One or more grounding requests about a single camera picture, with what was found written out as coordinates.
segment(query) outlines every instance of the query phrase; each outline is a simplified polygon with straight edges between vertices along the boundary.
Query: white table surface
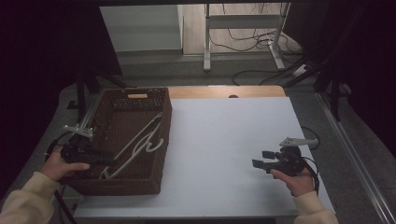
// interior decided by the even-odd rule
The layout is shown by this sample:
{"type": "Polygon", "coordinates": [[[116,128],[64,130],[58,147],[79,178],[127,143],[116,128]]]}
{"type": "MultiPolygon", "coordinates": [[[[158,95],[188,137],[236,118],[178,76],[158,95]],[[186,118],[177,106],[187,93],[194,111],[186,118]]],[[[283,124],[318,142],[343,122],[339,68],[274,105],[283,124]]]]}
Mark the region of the white table surface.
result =
{"type": "MultiPolygon", "coordinates": [[[[161,193],[83,196],[75,217],[297,215],[285,184],[251,161],[262,160],[263,150],[279,151],[286,137],[304,138],[288,97],[181,99],[172,107],[161,193]]],[[[312,158],[307,146],[300,149],[312,158]]],[[[321,179],[319,198],[333,210],[321,179]]]]}

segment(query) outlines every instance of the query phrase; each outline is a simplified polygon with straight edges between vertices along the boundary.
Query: black curtain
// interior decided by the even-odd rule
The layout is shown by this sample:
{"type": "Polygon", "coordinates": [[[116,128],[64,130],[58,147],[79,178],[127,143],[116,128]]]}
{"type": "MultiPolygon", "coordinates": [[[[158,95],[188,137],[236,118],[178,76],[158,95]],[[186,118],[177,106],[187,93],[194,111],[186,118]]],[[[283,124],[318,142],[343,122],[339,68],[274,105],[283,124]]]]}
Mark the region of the black curtain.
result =
{"type": "Polygon", "coordinates": [[[373,1],[349,38],[341,73],[356,113],[396,157],[396,5],[373,1]]]}
{"type": "Polygon", "coordinates": [[[46,131],[60,91],[76,82],[77,71],[90,66],[110,75],[121,71],[97,6],[2,1],[0,22],[4,196],[46,131]]]}

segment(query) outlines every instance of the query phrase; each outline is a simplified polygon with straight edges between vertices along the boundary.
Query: wire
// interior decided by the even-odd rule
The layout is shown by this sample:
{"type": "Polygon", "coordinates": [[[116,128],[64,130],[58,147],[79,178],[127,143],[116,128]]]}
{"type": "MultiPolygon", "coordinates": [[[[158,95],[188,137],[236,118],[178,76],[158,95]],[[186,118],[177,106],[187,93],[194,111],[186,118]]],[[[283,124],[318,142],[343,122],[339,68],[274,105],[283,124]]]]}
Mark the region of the wire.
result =
{"type": "Polygon", "coordinates": [[[257,47],[257,45],[258,45],[259,43],[270,40],[270,39],[259,40],[254,46],[252,46],[251,48],[248,48],[248,49],[234,49],[234,48],[228,47],[228,46],[226,46],[226,45],[221,45],[221,44],[217,44],[217,43],[213,42],[212,37],[211,37],[210,35],[209,35],[209,39],[210,39],[210,42],[212,42],[212,44],[215,45],[215,46],[224,47],[224,48],[227,48],[227,49],[232,49],[232,50],[240,51],[240,52],[248,51],[248,50],[250,50],[250,49],[254,49],[255,47],[257,47]]]}
{"type": "Polygon", "coordinates": [[[299,65],[303,64],[303,63],[304,63],[305,61],[307,61],[307,60],[308,60],[308,59],[305,58],[305,57],[299,59],[296,63],[292,64],[292,65],[289,66],[287,69],[283,70],[282,72],[278,73],[277,75],[263,79],[263,80],[260,82],[259,86],[262,85],[262,84],[263,84],[264,82],[266,82],[266,81],[269,81],[269,80],[271,80],[271,79],[273,79],[273,78],[275,78],[275,77],[278,77],[278,76],[280,76],[280,75],[282,75],[282,74],[285,74],[284,76],[281,76],[281,78],[280,78],[280,80],[281,80],[281,79],[284,78],[286,75],[289,75],[289,74],[287,74],[287,72],[289,72],[289,71],[292,70],[292,69],[296,69],[299,65]]]}
{"type": "Polygon", "coordinates": [[[248,13],[249,15],[253,12],[253,10],[257,7],[257,3],[254,4],[254,8],[250,10],[250,12],[248,13]]]}
{"type": "Polygon", "coordinates": [[[295,68],[295,69],[293,69],[293,70],[290,70],[288,73],[283,74],[283,75],[277,80],[277,82],[276,82],[275,84],[278,85],[279,82],[283,80],[283,78],[291,76],[296,70],[297,70],[297,68],[295,68]]]}
{"type": "MultiPolygon", "coordinates": [[[[61,135],[59,135],[57,138],[55,138],[50,144],[49,144],[49,148],[47,149],[47,153],[46,153],[46,157],[45,157],[45,161],[47,161],[47,159],[50,157],[50,154],[53,152],[53,149],[55,148],[55,146],[58,145],[58,142],[65,137],[66,135],[70,134],[71,132],[66,132],[66,133],[62,133],[61,135]]],[[[59,193],[58,190],[55,190],[54,192],[55,198],[58,201],[60,207],[62,207],[62,210],[64,210],[64,213],[66,214],[67,218],[69,219],[69,221],[73,224],[77,224],[77,222],[74,220],[73,215],[70,213],[69,209],[67,208],[66,203],[64,202],[64,199],[62,198],[62,195],[59,193]]],[[[64,223],[63,217],[62,215],[60,215],[60,219],[61,222],[64,223]]]]}
{"type": "Polygon", "coordinates": [[[229,34],[230,34],[231,39],[233,39],[233,40],[249,40],[249,39],[260,40],[260,38],[262,38],[263,36],[265,36],[265,35],[271,35],[271,34],[273,34],[275,31],[271,31],[271,32],[269,32],[269,33],[265,33],[265,34],[262,34],[262,35],[256,35],[256,33],[255,33],[255,34],[253,34],[253,36],[251,36],[251,37],[243,37],[243,38],[236,38],[236,37],[233,37],[233,35],[231,34],[230,29],[228,29],[228,32],[229,32],[229,34]]]}
{"type": "Polygon", "coordinates": [[[277,73],[277,71],[264,71],[264,70],[246,70],[246,71],[242,71],[242,72],[237,72],[233,75],[233,84],[235,86],[239,86],[239,84],[235,81],[235,78],[243,73],[277,73]]]}
{"type": "MultiPolygon", "coordinates": [[[[59,193],[61,195],[61,197],[64,196],[65,188],[66,188],[66,185],[63,185],[61,188],[61,192],[59,193]]],[[[63,211],[62,211],[62,207],[61,207],[60,203],[58,203],[58,215],[59,215],[59,220],[61,220],[61,223],[64,224],[64,216],[63,216],[63,211]]]]}
{"type": "Polygon", "coordinates": [[[318,144],[317,144],[316,146],[314,146],[314,147],[310,147],[310,148],[309,148],[309,149],[311,149],[311,150],[317,149],[317,148],[320,146],[320,137],[319,137],[319,135],[318,135],[317,133],[315,133],[314,130],[312,130],[312,129],[308,128],[308,127],[301,126],[301,128],[302,128],[302,129],[305,129],[305,130],[308,130],[309,132],[311,132],[311,133],[317,138],[318,144]]]}
{"type": "Polygon", "coordinates": [[[280,51],[279,55],[280,55],[280,57],[282,58],[283,61],[285,61],[287,63],[295,63],[295,62],[292,62],[289,59],[285,58],[285,54],[283,53],[284,51],[282,51],[282,49],[279,48],[279,51],[280,51]]]}
{"type": "Polygon", "coordinates": [[[301,162],[304,162],[305,168],[309,171],[309,173],[312,175],[312,178],[314,179],[314,188],[318,195],[319,194],[319,185],[320,185],[319,178],[318,178],[318,166],[313,160],[311,160],[307,157],[301,157],[301,158],[302,158],[301,162]],[[317,171],[315,172],[314,169],[312,169],[312,167],[304,159],[312,161],[315,164],[315,166],[317,167],[317,171]]]}
{"type": "Polygon", "coordinates": [[[302,55],[301,52],[296,52],[296,51],[293,51],[293,50],[291,50],[291,49],[289,48],[289,38],[288,38],[287,36],[282,35],[282,34],[281,34],[280,36],[282,36],[283,38],[286,39],[285,47],[286,47],[286,49],[287,49],[290,53],[296,54],[296,55],[302,55]]]}
{"type": "Polygon", "coordinates": [[[302,157],[303,159],[306,159],[306,160],[309,160],[309,161],[312,161],[312,163],[314,163],[314,165],[315,165],[315,168],[317,169],[317,171],[315,172],[315,174],[319,174],[319,169],[318,169],[318,165],[317,165],[317,163],[314,161],[314,160],[312,160],[312,159],[310,159],[310,158],[307,158],[307,157],[302,157]]]}

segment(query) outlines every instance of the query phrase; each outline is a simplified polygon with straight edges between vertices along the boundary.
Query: metal bracket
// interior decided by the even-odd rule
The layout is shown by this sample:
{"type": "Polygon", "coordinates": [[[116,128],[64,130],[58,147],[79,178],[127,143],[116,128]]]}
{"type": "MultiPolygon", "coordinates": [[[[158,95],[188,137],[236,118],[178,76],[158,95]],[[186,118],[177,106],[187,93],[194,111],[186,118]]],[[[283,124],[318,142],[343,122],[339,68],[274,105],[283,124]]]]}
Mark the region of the metal bracket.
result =
{"type": "Polygon", "coordinates": [[[90,138],[90,141],[93,139],[93,129],[92,128],[88,129],[88,128],[70,127],[68,125],[64,125],[64,130],[67,130],[71,133],[77,133],[84,137],[88,137],[88,138],[90,138]]]}
{"type": "Polygon", "coordinates": [[[283,142],[279,143],[282,147],[297,147],[302,145],[317,145],[318,140],[314,139],[299,139],[299,138],[290,138],[287,137],[283,142]]]}

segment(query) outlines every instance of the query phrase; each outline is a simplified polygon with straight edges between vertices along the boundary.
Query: human hand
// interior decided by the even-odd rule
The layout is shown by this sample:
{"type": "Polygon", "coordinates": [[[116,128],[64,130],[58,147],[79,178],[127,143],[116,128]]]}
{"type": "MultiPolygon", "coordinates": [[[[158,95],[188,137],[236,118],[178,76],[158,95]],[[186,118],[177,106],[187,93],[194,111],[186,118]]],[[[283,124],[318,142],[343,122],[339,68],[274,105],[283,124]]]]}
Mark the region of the human hand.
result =
{"type": "Polygon", "coordinates": [[[67,163],[61,157],[61,147],[55,148],[49,159],[41,168],[40,173],[46,175],[53,181],[58,181],[66,175],[72,175],[75,171],[84,171],[90,168],[87,163],[67,163]]]}
{"type": "Polygon", "coordinates": [[[285,175],[275,169],[271,170],[271,174],[275,178],[285,182],[286,187],[288,187],[294,197],[298,197],[315,190],[312,175],[306,168],[297,176],[285,175]]]}

